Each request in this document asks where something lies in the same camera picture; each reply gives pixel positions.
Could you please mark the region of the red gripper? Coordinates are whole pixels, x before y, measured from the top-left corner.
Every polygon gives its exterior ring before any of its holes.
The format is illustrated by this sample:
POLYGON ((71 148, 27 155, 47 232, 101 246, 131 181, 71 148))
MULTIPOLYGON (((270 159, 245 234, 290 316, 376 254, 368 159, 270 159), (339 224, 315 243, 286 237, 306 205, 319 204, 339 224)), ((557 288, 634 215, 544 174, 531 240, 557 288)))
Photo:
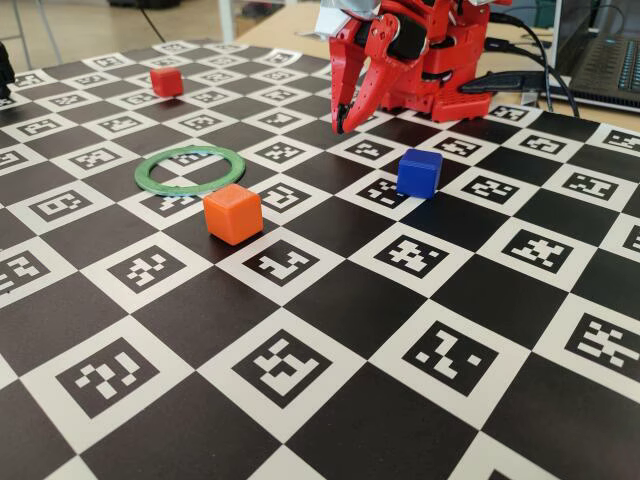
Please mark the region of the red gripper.
POLYGON ((415 62, 427 44, 423 19, 406 12, 382 12, 370 19, 350 16, 330 36, 331 113, 335 133, 352 131, 375 111, 399 62, 415 62), (357 99, 353 95, 370 59, 357 99))

